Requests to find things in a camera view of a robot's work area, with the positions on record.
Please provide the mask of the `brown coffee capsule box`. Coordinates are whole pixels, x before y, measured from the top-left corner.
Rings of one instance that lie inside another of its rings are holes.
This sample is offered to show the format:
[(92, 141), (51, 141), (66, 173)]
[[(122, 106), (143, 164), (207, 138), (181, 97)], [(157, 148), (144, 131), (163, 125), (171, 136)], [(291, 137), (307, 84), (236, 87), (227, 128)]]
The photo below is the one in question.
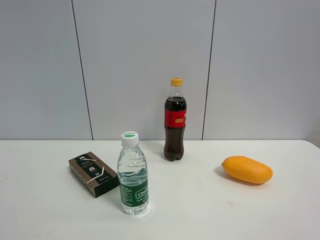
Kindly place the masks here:
[(94, 198), (120, 185), (118, 174), (91, 151), (70, 159), (68, 163), (71, 172)]

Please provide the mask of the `cola bottle yellow cap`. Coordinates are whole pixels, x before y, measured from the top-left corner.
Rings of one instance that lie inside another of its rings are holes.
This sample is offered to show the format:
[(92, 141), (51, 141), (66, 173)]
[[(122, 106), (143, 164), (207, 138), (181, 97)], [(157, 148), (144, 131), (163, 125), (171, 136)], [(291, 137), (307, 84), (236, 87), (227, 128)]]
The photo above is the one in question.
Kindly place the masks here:
[(164, 104), (165, 144), (163, 154), (173, 162), (184, 155), (187, 102), (182, 93), (183, 79), (172, 78), (171, 93)]

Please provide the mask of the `green label water bottle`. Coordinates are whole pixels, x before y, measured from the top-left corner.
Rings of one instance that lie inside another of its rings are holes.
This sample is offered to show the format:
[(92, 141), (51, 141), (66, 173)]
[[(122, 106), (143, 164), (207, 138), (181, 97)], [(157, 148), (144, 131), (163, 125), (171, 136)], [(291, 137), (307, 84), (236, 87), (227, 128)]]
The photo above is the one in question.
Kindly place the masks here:
[(117, 175), (123, 211), (128, 215), (141, 214), (149, 204), (148, 165), (139, 147), (139, 135), (126, 131), (121, 135)]

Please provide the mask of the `yellow mango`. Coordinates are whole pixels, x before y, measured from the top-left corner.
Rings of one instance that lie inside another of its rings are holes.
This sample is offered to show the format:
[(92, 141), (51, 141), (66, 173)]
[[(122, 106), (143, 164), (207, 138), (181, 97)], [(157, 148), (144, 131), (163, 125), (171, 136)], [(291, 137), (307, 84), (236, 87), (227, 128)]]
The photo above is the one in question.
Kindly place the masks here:
[(260, 185), (273, 177), (269, 166), (246, 156), (227, 157), (221, 166), (228, 175), (246, 183)]

